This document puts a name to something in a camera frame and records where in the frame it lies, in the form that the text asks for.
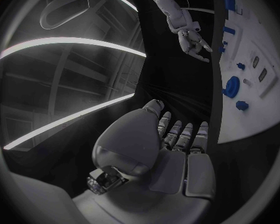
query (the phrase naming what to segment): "robotic arm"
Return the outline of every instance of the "robotic arm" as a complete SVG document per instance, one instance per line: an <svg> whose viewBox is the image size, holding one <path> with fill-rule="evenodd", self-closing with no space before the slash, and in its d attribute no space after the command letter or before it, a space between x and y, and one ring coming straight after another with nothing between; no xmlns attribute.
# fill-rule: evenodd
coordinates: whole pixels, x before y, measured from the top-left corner
<svg viewBox="0 0 280 224"><path fill-rule="evenodd" d="M204 47L208 52L212 52L211 47L198 34L200 26L197 21L192 21L188 10L181 9L174 0L153 0L160 10L167 16L167 23L171 32L178 34L181 49L186 54L198 60L209 62L209 59L198 55Z"/></svg>

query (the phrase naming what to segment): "rectangular slot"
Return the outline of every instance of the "rectangular slot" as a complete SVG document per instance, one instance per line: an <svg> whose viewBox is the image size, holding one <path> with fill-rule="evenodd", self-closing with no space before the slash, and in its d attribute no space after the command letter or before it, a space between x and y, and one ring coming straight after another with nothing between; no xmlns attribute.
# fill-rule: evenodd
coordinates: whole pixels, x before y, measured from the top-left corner
<svg viewBox="0 0 280 224"><path fill-rule="evenodd" d="M257 64L258 64L258 62L259 62L259 58L258 58L258 56L257 57L255 57L255 59L254 59L254 61L253 61L253 68L256 68L256 66L257 66Z"/></svg>
<svg viewBox="0 0 280 224"><path fill-rule="evenodd" d="M267 70L264 68L261 75L259 76L259 80L260 82L263 81L264 77L266 76L267 74Z"/></svg>

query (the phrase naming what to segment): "white robotic arm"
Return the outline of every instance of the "white robotic arm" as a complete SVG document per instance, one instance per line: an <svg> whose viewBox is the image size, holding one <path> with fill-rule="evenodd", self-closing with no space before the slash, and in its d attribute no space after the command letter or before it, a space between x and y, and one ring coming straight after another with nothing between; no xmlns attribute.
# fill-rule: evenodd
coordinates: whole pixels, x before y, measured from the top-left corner
<svg viewBox="0 0 280 224"><path fill-rule="evenodd" d="M188 10L181 9L174 0L154 0L160 10L167 16L167 23L171 32L178 34L181 49L186 54L201 61L209 62L209 59L198 55L204 47L208 52L212 52L211 47L197 33L200 26L197 21L192 21Z"/></svg>

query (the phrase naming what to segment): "robotic hand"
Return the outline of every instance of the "robotic hand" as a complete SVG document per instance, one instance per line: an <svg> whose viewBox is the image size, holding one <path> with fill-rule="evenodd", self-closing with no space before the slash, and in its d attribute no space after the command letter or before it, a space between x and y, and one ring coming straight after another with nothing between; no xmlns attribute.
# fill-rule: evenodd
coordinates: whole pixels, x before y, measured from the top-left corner
<svg viewBox="0 0 280 224"><path fill-rule="evenodd" d="M183 52L203 62L209 62L209 59L203 58L198 53L202 47L208 52L213 50L198 34L198 31L200 31L199 23L192 21L188 10L181 9L174 0L154 0L154 2L167 16L167 23L171 32L178 34L179 44Z"/></svg>

